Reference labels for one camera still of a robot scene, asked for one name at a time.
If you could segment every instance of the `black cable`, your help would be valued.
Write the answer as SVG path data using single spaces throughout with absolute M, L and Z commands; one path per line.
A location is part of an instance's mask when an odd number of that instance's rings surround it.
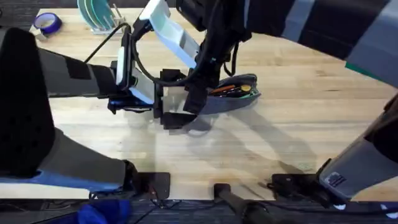
M 124 111 L 131 111 L 131 112 L 135 112 L 135 113 L 144 113 L 144 112 L 148 112 L 151 111 L 152 109 L 128 109 L 128 108 L 123 108 Z
M 90 54 L 90 56 L 88 56 L 88 58 L 85 60 L 85 63 L 89 62 L 94 55 L 102 48 L 102 46 L 107 43 L 107 41 L 122 27 L 125 26 L 130 26 L 127 22 L 123 22 L 122 24 L 118 25 L 108 36 L 107 38 L 105 38 L 104 41 L 102 41 L 102 43 L 99 44 L 99 46 L 93 51 L 93 53 Z
M 174 205 L 171 206 L 171 207 L 168 207 L 166 204 L 163 203 L 163 201 L 160 201 L 160 202 L 161 202 L 161 205 L 159 205 L 158 203 L 154 202 L 153 200 L 151 200 L 151 202 L 152 202 L 156 207 L 158 207 L 158 208 L 160 208 L 160 209 L 172 210 L 172 211 L 179 211 L 179 212 L 196 212 L 196 211 L 209 210 L 209 209 L 212 209 L 212 208 L 214 208 L 214 207 L 216 207 L 217 205 L 220 204 L 220 203 L 213 203 L 212 205 L 207 206 L 207 207 L 203 207 L 203 208 L 178 209 L 178 208 L 173 208 Z
M 98 199 L 98 195 L 96 193 L 89 192 L 88 200 L 95 200 L 95 199 Z
M 141 217 L 139 217 L 139 219 L 137 219 L 137 221 L 134 222 L 134 224 L 137 224 L 137 223 L 141 222 L 141 220 L 143 220 L 145 217 L 147 217 L 149 214 L 151 214 L 156 209 L 157 209 L 157 207 L 154 207 L 154 208 L 150 209 L 147 213 L 145 213 Z
M 211 12 L 210 15 L 210 20 L 209 20 L 209 24 L 211 26 L 213 26 L 214 24 L 214 18 L 215 15 L 217 14 L 217 10 L 218 8 L 221 6 L 221 0 L 217 0 L 215 2 L 215 6 L 213 7 L 213 10 Z M 213 28 L 209 27 L 207 30 L 207 36 L 211 37 L 212 36 L 212 32 L 213 32 Z M 205 63 L 205 56 L 208 52 L 208 48 L 209 48 L 209 44 L 208 41 L 205 42 L 205 46 L 203 48 L 203 52 L 201 52 L 200 57 L 198 59 L 197 65 L 196 67 L 193 69 L 192 73 L 189 74 L 189 76 L 187 76 L 186 78 L 183 78 L 181 80 L 178 80 L 176 82 L 165 82 L 160 80 L 159 78 L 155 78 L 153 77 L 144 67 L 144 65 L 142 64 L 139 55 L 138 55 L 138 51 L 137 51 L 137 41 L 133 40 L 132 41 L 132 53 L 134 55 L 134 60 L 137 62 L 139 68 L 141 69 L 141 72 L 150 80 L 152 80 L 154 83 L 162 85 L 162 86 L 181 86 L 186 84 L 187 82 L 191 81 L 192 78 L 194 78 L 195 76 L 197 76 L 199 74 L 199 69 L 202 68 L 203 64 Z
M 59 218 L 67 217 L 67 216 L 69 216 L 69 215 L 73 215 L 74 213 L 77 213 L 77 212 L 71 212 L 71 213 L 68 213 L 68 214 L 63 214 L 63 215 L 60 215 L 60 216 L 57 216 L 57 217 L 48 218 L 48 219 L 46 219 L 46 220 L 41 220 L 41 221 L 33 222 L 33 223 L 31 223 L 31 224 L 48 223 L 48 222 L 51 221 L 51 220 L 56 220 L 56 219 L 59 219 Z
M 239 42 L 236 43 L 234 46 L 234 52 L 232 55 L 232 63 L 231 63 L 231 71 L 228 70 L 228 68 L 226 67 L 226 62 L 224 62 L 224 71 L 230 77 L 234 76 L 236 73 L 236 58 L 238 57 L 238 49 L 239 49 Z
M 279 209 L 283 209 L 290 212 L 302 212 L 302 213 L 319 213 L 325 215 L 385 215 L 389 213 L 398 212 L 398 208 L 390 208 L 387 210 L 378 210 L 378 211 L 370 211 L 370 212 L 347 212 L 347 211 L 324 211 L 324 210 L 311 210 L 311 209 L 302 209 L 302 208 L 289 208 L 283 205 L 277 205 L 268 201 L 259 202 L 263 205 L 269 205 L 272 207 L 276 207 Z
M 26 210 L 24 208 L 21 208 L 21 207 L 19 207 L 17 205 L 10 204 L 10 203 L 0 203 L 0 206 L 8 206 L 8 207 L 12 207 L 12 208 L 18 209 L 18 210 L 20 210 L 22 212 L 29 212 L 29 210 Z
M 81 201 L 81 200 L 77 200 L 77 201 L 74 201 L 74 200 L 61 200 L 60 203 L 56 203 L 55 200 L 51 200 L 50 202 L 46 202 L 47 207 L 44 208 L 43 210 L 46 210 L 46 211 L 65 210 L 65 209 L 72 208 L 72 207 L 74 207 L 76 205 L 83 204 L 83 203 L 84 203 L 84 201 Z

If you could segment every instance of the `black clamp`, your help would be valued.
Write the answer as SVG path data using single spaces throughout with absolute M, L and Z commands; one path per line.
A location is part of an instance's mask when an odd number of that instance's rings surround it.
M 186 87 L 186 90 L 187 89 L 188 96 L 183 110 L 189 113 L 199 114 L 207 102 L 208 92 L 206 86 L 200 85 L 199 83 L 192 83 Z
M 186 76 L 176 69 L 163 69 L 160 72 L 160 79 L 165 82 L 175 82 Z M 155 85 L 154 118 L 160 118 L 160 123 L 165 130 L 181 129 L 197 118 L 194 114 L 170 113 L 163 111 L 163 86 Z
M 316 174 L 273 174 L 266 188 L 272 190 L 276 200 L 317 202 L 325 208 L 343 205 L 345 200 L 319 183 L 319 175 L 330 161 L 327 160 Z
M 118 61 L 111 62 L 111 69 L 116 74 L 116 68 L 118 67 Z M 128 77 L 128 83 L 135 83 L 136 79 L 132 76 Z M 143 113 L 152 110 L 152 105 L 149 105 L 139 98 L 135 97 L 131 92 L 120 89 L 115 96 L 107 96 L 108 109 L 112 114 L 116 114 L 118 110 L 133 111 L 135 113 Z

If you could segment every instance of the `robotic arm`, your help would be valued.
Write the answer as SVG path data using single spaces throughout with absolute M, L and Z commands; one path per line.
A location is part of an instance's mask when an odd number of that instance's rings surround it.
M 2 181 L 80 187 L 94 192 L 140 189 L 142 184 L 136 180 L 145 178 L 137 178 L 140 175 L 134 166 L 96 154 L 54 128 L 47 93 L 109 98 L 108 107 L 113 112 L 153 108 L 156 117 L 163 114 L 162 87 L 178 85 L 189 91 L 184 110 L 198 114 L 206 103 L 206 89 L 218 84 L 220 70 L 232 49 L 240 41 L 249 40 L 252 32 L 283 37 L 347 60 L 398 86 L 394 76 L 398 69 L 394 63 L 398 55 L 396 1 L 178 0 L 177 9 L 199 31 L 207 30 L 200 46 L 195 46 L 184 31 L 178 38 L 179 49 L 174 52 L 191 68 L 187 77 L 179 71 L 162 71 L 163 77 L 153 78 L 139 60 L 136 42 L 152 29 L 162 37 L 157 18 L 149 12 L 134 23 L 132 32 L 127 28 L 118 61 L 110 68 L 38 49 L 30 34 L 1 29 L 0 97 L 8 107 L 0 117 L 1 148 L 7 149 L 2 151 L 5 159 L 0 163 L 5 177 Z M 398 153 L 393 148 L 398 133 L 397 110 L 395 97 L 362 136 L 317 174 L 276 174 L 269 187 L 278 197 L 310 198 L 328 206 L 343 204 L 359 191 L 397 176 Z M 90 156 L 85 158 L 90 159 L 80 158 L 70 164 L 54 162 L 68 154 L 66 148 L 78 149 L 79 154 L 86 151 Z M 105 166 L 98 177 L 96 169 Z M 85 174 L 77 172 L 77 168 L 87 167 L 94 169 Z

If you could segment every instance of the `black floor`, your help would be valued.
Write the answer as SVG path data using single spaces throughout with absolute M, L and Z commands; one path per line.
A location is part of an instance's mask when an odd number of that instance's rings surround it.
M 14 223 L 14 224 L 31 224 L 42 220 L 48 220 L 54 217 L 59 217 L 64 214 L 73 213 L 77 211 L 85 202 L 66 202 L 61 201 L 47 201 L 47 202 L 10 202 L 0 200 L 0 223 Z M 274 202 L 289 208 L 299 208 L 304 210 L 316 210 L 318 212 L 326 211 L 323 207 L 314 203 L 298 203 L 298 202 Z M 204 201 L 184 201 L 176 209 L 203 209 L 211 205 L 211 202 Z M 378 203 L 351 203 L 348 205 L 349 211 L 370 211 L 378 207 Z M 141 216 L 148 211 L 155 208 L 155 206 L 147 200 L 132 202 L 133 212 L 128 224 L 136 224 Z M 302 213 L 302 212 L 288 212 L 279 208 L 267 206 L 269 215 L 273 218 L 283 218 L 293 220 L 296 223 L 311 223 L 311 224 L 345 224 L 345 223 L 398 223 L 397 220 L 386 218 L 384 215 L 380 216 L 347 216 L 347 215 L 324 215 L 320 213 Z M 235 215 L 231 209 L 220 204 L 209 210 L 198 210 L 195 212 L 177 212 L 170 210 L 155 209 L 148 216 L 143 218 L 140 224 L 164 224 L 164 223 L 181 223 L 181 224 L 240 224 L 240 216 Z
M 118 7 L 143 7 L 146 0 L 110 0 Z M 174 5 L 174 0 L 168 1 L 169 6 Z M 57 7 L 76 7 L 76 0 L 0 0 L 0 8 L 3 15 L 0 18 L 0 26 L 20 27 L 29 29 L 34 17 L 40 8 Z M 153 204 L 148 201 L 133 202 L 133 214 L 130 223 L 135 221 L 148 210 L 153 208 Z M 323 210 L 314 203 L 279 203 L 293 208 Z M 202 202 L 184 202 L 181 207 L 184 209 L 205 207 Z M 378 207 L 377 203 L 352 203 L 350 208 L 353 210 L 374 210 Z M 39 220 L 56 217 L 78 209 L 78 205 L 58 210 L 38 211 L 42 209 L 39 202 L 33 210 L 26 208 L 13 207 L 12 202 L 0 200 L 0 223 L 33 223 Z M 276 217 L 290 218 L 299 223 L 398 223 L 398 220 L 386 218 L 384 215 L 378 217 L 367 216 L 343 216 L 343 215 L 322 215 L 317 213 L 287 212 L 277 208 L 269 207 L 269 211 Z M 220 205 L 211 210 L 197 212 L 171 212 L 165 210 L 154 210 L 140 223 L 214 223 L 214 224 L 235 224 L 240 223 L 239 217 L 233 215 L 226 205 Z

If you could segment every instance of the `metal rod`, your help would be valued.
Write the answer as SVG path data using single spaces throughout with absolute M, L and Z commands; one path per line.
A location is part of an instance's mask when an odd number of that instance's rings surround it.
M 246 206 L 246 202 L 228 190 L 220 192 L 219 197 L 223 199 L 235 213 L 242 213 Z
M 112 16 L 115 18 L 114 13 L 113 13 L 113 11 L 112 11 L 112 9 L 111 9 L 111 6 L 109 6 L 109 4 L 107 4 L 106 6 L 107 6 L 108 9 L 111 11 Z
M 119 12 L 119 9 L 118 9 L 118 7 L 116 7 L 116 4 L 115 4 L 115 3 L 113 4 L 113 7 L 115 8 L 116 12 L 118 13 L 118 16 L 119 16 L 120 18 L 122 18 L 122 14 Z

